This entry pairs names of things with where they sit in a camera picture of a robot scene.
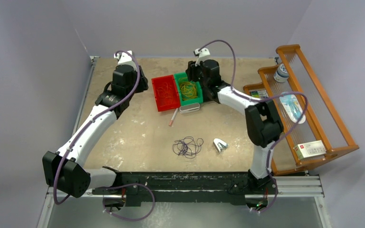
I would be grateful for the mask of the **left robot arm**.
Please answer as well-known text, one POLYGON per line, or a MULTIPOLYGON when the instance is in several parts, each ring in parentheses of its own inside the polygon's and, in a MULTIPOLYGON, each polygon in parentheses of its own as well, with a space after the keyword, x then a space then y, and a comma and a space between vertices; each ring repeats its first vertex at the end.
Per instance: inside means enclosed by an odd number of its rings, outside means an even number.
POLYGON ((147 89, 148 80, 141 66, 117 65, 112 81, 106 84, 76 133, 56 152, 48 151, 42 157, 47 185, 74 198, 95 188, 105 188, 110 194, 118 194, 123 187, 122 180, 116 177, 118 171, 105 166, 84 169, 84 165, 101 136, 129 106, 131 97, 125 101, 122 99, 147 89))

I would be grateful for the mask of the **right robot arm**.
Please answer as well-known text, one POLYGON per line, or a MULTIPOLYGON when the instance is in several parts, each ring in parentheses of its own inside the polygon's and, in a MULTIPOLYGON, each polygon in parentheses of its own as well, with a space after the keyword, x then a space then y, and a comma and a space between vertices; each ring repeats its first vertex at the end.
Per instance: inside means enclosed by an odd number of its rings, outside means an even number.
POLYGON ((189 61, 185 72, 189 81, 200 84, 206 102, 215 101, 245 116, 248 137, 254 144, 248 188, 253 193, 260 193, 271 180, 274 145, 284 131, 274 102, 263 102, 237 91, 222 80, 219 63, 215 60, 208 59, 198 64, 189 61))

